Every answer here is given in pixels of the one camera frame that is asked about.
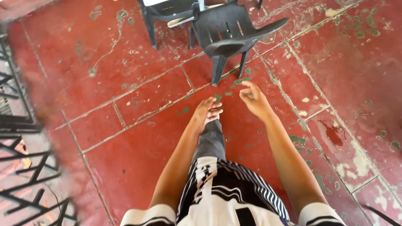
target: jersey sleeve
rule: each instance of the jersey sleeve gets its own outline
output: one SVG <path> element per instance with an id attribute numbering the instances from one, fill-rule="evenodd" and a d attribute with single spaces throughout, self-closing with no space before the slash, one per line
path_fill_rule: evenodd
<path id="1" fill-rule="evenodd" d="M 175 224 L 176 214 L 173 209 L 166 204 L 158 204 L 147 210 L 131 209 L 127 211 L 120 226 L 173 226 Z"/>
<path id="2" fill-rule="evenodd" d="M 324 203 L 310 203 L 305 206 L 299 216 L 300 226 L 344 226 L 345 223 L 335 210 Z"/>

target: right hand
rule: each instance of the right hand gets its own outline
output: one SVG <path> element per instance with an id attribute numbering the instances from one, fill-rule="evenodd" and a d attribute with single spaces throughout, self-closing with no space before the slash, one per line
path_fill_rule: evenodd
<path id="1" fill-rule="evenodd" d="M 242 81 L 242 85 L 248 88 L 240 90 L 240 98 L 246 103 L 251 113 L 262 121 L 274 114 L 266 96 L 256 84 L 250 81 Z"/>

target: dark red stain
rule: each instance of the dark red stain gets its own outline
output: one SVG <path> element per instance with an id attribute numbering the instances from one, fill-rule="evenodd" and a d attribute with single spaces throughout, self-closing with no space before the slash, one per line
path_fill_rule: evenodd
<path id="1" fill-rule="evenodd" d="M 345 130 L 342 127 L 335 127 L 333 125 L 328 126 L 323 120 L 319 120 L 322 125 L 325 126 L 326 129 L 326 135 L 328 139 L 336 146 L 342 146 L 343 142 L 342 139 L 339 137 L 338 134 L 343 132 L 343 135 L 345 135 Z"/>

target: chair leg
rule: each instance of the chair leg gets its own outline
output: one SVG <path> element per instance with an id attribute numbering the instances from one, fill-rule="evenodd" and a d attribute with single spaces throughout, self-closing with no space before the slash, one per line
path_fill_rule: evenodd
<path id="1" fill-rule="evenodd" d="M 194 48 L 194 29 L 191 27 L 190 28 L 190 49 Z"/>
<path id="2" fill-rule="evenodd" d="M 242 76 L 242 73 L 244 71 L 244 66 L 246 65 L 247 57 L 250 54 L 250 51 L 251 51 L 251 49 L 242 53 L 242 60 L 240 61 L 239 75 L 237 76 L 237 79 L 240 79 L 240 77 Z"/>
<path id="3" fill-rule="evenodd" d="M 148 35 L 150 36 L 151 45 L 154 49 L 158 49 L 156 46 L 156 37 L 154 29 L 154 20 L 152 15 L 147 11 L 147 8 L 141 5 L 142 16 L 144 17 L 145 25 L 147 26 Z"/>
<path id="4" fill-rule="evenodd" d="M 221 80 L 222 72 L 224 71 L 226 61 L 228 58 L 224 56 L 214 56 L 212 57 L 213 67 L 212 67 L 212 85 L 217 87 L 219 81 Z"/>
<path id="5" fill-rule="evenodd" d="M 261 9 L 261 5 L 263 4 L 263 0 L 259 0 L 258 1 L 258 6 L 257 9 L 260 10 Z"/>

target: dirty hand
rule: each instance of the dirty hand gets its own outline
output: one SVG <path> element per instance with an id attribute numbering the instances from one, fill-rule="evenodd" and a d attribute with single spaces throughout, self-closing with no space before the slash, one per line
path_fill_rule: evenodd
<path id="1" fill-rule="evenodd" d="M 256 84 L 250 81 L 242 81 L 242 85 L 248 88 L 240 90 L 240 98 L 246 103 L 251 113 L 262 121 L 274 114 L 266 96 Z"/>
<path id="2" fill-rule="evenodd" d="M 214 101 L 216 101 L 216 98 L 210 97 L 201 101 L 196 108 L 189 123 L 189 125 L 195 127 L 196 132 L 201 133 L 207 123 L 215 119 L 219 119 L 219 114 L 223 112 L 223 109 L 214 108 L 222 106 L 222 103 L 214 103 Z"/>

